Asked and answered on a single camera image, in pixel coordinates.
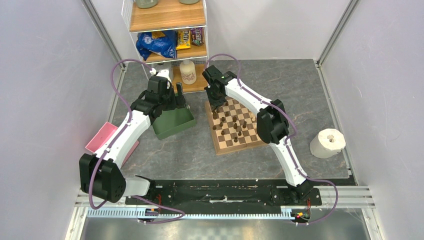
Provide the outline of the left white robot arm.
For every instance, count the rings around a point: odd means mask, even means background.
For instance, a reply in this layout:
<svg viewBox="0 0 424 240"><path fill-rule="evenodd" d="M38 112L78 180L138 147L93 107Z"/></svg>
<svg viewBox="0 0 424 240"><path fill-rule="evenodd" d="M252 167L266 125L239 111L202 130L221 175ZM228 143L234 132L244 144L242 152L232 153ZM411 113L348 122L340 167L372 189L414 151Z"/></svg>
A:
<svg viewBox="0 0 424 240"><path fill-rule="evenodd" d="M95 153L85 153L79 160L80 188L89 195L92 208L93 197L116 203L122 197L137 196L147 205L156 200L157 191L150 187L148 178L126 178L121 167L139 137L163 112L186 106L182 83L173 85L163 76L150 77L147 89L128 106L129 112L111 138Z"/></svg>

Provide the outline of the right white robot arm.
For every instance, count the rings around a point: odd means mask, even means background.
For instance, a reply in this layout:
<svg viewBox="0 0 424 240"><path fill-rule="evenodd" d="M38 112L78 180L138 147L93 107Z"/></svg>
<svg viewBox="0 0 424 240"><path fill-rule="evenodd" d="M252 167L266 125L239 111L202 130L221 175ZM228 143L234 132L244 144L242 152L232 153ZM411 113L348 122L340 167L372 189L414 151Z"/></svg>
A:
<svg viewBox="0 0 424 240"><path fill-rule="evenodd" d="M282 101L279 99L272 101L260 95L244 84L233 72L222 73L214 65L207 67L202 75L208 83L205 90L211 106L220 107L225 104L227 98L233 98L255 114L259 138L272 148L282 166L289 188L289 200L296 205L305 202L313 186L307 179L307 174L291 145L289 138L291 121Z"/></svg>

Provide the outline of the wooden chess board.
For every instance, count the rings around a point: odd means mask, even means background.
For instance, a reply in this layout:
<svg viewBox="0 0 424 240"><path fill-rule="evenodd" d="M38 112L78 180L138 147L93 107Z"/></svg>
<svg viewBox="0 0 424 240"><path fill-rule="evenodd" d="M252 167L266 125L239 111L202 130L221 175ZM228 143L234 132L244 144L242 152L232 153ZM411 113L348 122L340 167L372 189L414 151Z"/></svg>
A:
<svg viewBox="0 0 424 240"><path fill-rule="evenodd" d="M212 107L204 103L211 137L217 155L266 146L257 133L257 119L239 101L227 97L226 102Z"/></svg>

